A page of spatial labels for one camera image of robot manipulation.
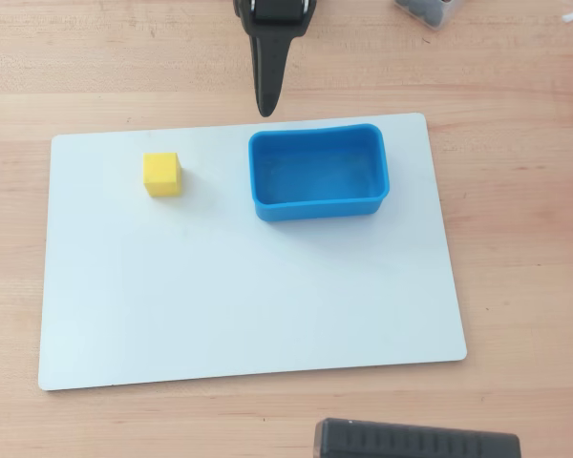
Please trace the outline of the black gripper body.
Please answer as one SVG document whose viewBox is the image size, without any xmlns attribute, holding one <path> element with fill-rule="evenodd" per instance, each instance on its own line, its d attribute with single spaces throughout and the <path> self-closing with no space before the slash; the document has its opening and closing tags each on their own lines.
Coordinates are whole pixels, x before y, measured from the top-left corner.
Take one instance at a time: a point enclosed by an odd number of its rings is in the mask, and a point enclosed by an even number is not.
<svg viewBox="0 0 573 458">
<path fill-rule="evenodd" d="M 234 11 L 251 37 L 303 36 L 316 9 L 315 0 L 234 0 Z"/>
</svg>

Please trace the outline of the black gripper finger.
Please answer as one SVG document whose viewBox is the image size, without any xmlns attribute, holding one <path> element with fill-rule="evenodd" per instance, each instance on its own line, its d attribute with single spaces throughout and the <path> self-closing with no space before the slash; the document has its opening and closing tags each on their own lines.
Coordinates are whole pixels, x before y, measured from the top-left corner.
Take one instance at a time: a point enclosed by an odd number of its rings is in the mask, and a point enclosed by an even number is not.
<svg viewBox="0 0 573 458">
<path fill-rule="evenodd" d="M 258 45 L 257 38 L 253 35 L 249 35 L 250 49 L 251 49 L 251 59 L 252 59 L 252 71 L 253 71 L 253 81 L 254 81 L 254 91 L 257 106 L 259 108 L 259 82 L 258 82 Z"/>
<path fill-rule="evenodd" d="M 287 35 L 256 38 L 256 100 L 263 117 L 271 116 L 278 104 L 292 40 Z"/>
</svg>

